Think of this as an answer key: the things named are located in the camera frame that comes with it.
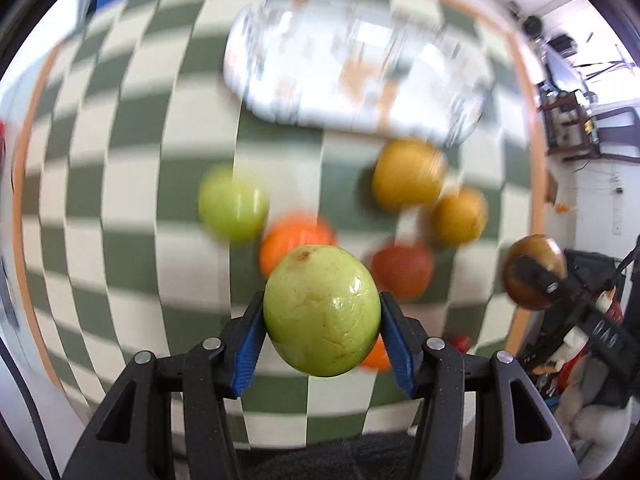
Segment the metal screw head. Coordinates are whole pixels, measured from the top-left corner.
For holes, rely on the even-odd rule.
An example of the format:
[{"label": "metal screw head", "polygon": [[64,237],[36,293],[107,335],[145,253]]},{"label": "metal screw head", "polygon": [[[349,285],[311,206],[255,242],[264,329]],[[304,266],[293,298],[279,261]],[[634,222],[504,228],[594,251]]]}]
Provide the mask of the metal screw head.
[{"label": "metal screw head", "polygon": [[431,350],[442,350],[444,348],[444,341],[439,337],[430,337],[427,339],[427,346]]},{"label": "metal screw head", "polygon": [[220,339],[218,339],[217,337],[207,337],[202,342],[202,347],[205,350],[217,350],[221,346],[222,346],[222,341],[220,341]]},{"label": "metal screw head", "polygon": [[146,350],[138,352],[136,355],[134,355],[133,360],[139,365],[146,364],[151,361],[151,352],[148,352]]},{"label": "metal screw head", "polygon": [[498,359],[498,361],[500,361],[501,363],[504,363],[506,365],[508,365],[510,362],[513,361],[513,356],[507,352],[506,350],[500,350],[495,357]]}]

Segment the green guava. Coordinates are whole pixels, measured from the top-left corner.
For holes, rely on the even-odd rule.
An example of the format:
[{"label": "green guava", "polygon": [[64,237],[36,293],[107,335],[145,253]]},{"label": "green guava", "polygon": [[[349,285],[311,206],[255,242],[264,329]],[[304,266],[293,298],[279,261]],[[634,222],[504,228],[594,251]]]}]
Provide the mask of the green guava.
[{"label": "green guava", "polygon": [[335,246],[292,250],[271,273],[264,321],[281,357],[301,372],[333,377],[369,354],[380,298],[366,267]]},{"label": "green guava", "polygon": [[260,235],[269,213],[268,195],[250,178],[235,175],[231,165],[209,171],[198,192],[198,215],[207,228],[231,243]]}]

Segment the green and white checkered surface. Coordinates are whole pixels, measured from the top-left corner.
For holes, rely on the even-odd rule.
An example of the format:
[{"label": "green and white checkered surface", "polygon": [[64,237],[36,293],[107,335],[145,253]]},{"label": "green and white checkered surface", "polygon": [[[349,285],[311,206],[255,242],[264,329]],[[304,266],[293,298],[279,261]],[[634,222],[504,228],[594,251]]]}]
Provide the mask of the green and white checkered surface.
[{"label": "green and white checkered surface", "polygon": [[[69,38],[37,108],[22,197],[28,288],[68,396],[94,408],[135,352],[185,352],[242,314],[264,280],[257,244],[203,232],[198,183],[233,162],[269,190],[270,219],[305,209],[357,257],[389,237],[415,237],[417,211],[388,215],[370,196],[383,139],[265,123],[225,87],[226,34],[262,0],[119,0]],[[476,353],[504,345],[514,305],[497,279],[501,255],[529,231],[524,102],[506,39],[439,0],[380,0],[444,27],[493,81],[475,134],[448,150],[448,184],[484,192],[482,237],[436,250],[433,281],[404,312],[430,335],[466,333]],[[184,431],[175,396],[174,432]],[[234,441],[304,446],[404,430],[418,402],[391,373],[305,376],[265,341],[251,387],[227,403]]]}]

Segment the brown fruit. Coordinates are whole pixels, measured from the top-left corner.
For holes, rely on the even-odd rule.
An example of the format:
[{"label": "brown fruit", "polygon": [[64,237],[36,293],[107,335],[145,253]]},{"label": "brown fruit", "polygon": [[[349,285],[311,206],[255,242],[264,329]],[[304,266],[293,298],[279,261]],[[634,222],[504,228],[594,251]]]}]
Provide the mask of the brown fruit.
[{"label": "brown fruit", "polygon": [[433,256],[421,244],[386,247],[373,255],[371,275],[378,290],[388,290],[398,301],[412,301],[431,281]]},{"label": "brown fruit", "polygon": [[529,310],[545,310],[547,298],[513,275],[511,264],[518,256],[526,254],[535,259],[546,270],[566,278],[566,261],[562,250],[553,238],[545,235],[529,235],[514,243],[504,257],[502,282],[509,297],[519,306]]}]

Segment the red tomato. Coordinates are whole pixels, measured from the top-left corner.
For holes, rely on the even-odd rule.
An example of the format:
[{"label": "red tomato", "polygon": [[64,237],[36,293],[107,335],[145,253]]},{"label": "red tomato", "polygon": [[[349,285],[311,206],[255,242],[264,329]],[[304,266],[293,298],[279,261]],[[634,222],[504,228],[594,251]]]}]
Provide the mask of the red tomato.
[{"label": "red tomato", "polygon": [[455,348],[461,354],[466,354],[471,350],[473,346],[473,342],[471,338],[466,334],[456,334],[447,339],[447,343],[449,343],[453,348]]},{"label": "red tomato", "polygon": [[431,281],[433,256],[421,244],[389,246],[373,255],[371,275],[379,290],[388,290],[398,301],[413,301]]}]

